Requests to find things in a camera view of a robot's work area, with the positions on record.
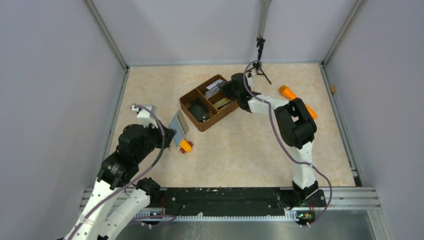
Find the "silver grey credit card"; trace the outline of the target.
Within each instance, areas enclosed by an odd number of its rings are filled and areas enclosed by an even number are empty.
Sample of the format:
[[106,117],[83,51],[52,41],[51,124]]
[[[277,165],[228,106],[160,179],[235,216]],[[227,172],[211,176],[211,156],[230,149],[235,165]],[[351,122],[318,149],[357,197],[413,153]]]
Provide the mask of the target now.
[[216,81],[214,81],[213,83],[211,83],[210,85],[208,85],[206,87],[206,90],[209,91],[219,91],[220,90],[220,86],[225,83],[225,81],[223,79],[218,79]]

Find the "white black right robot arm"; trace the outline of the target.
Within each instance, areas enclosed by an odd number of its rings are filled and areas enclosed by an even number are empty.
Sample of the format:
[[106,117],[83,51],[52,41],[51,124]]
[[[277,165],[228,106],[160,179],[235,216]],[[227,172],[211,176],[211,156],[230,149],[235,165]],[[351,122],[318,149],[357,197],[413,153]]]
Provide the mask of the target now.
[[331,183],[313,163],[313,144],[318,129],[315,120],[302,99],[282,100],[264,95],[252,90],[252,82],[250,74],[236,73],[230,81],[220,82],[217,87],[242,110],[269,117],[278,144],[294,164],[292,201],[282,201],[280,205],[287,210],[295,205],[307,206],[319,190],[317,175]]

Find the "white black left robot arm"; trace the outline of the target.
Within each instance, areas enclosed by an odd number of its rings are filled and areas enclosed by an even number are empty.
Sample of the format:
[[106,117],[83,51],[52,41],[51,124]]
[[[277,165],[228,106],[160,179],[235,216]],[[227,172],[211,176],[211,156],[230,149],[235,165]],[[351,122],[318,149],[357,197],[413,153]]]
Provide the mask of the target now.
[[[158,184],[145,178],[149,166],[138,175],[139,164],[155,149],[159,149],[154,163],[169,148],[176,130],[162,123],[130,124],[118,137],[115,151],[102,163],[91,195],[66,240],[113,240],[141,209],[154,207],[160,202]],[[147,182],[148,187],[137,187],[129,198],[108,215],[119,194],[135,181]]]

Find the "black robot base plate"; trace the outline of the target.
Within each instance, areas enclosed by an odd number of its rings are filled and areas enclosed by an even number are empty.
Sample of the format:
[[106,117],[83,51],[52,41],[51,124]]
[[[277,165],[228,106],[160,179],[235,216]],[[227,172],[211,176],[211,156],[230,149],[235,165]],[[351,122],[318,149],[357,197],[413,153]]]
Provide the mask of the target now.
[[291,187],[170,187],[152,196],[149,207],[181,217],[265,217],[283,216],[296,208],[316,210],[326,204],[323,190],[302,200]]

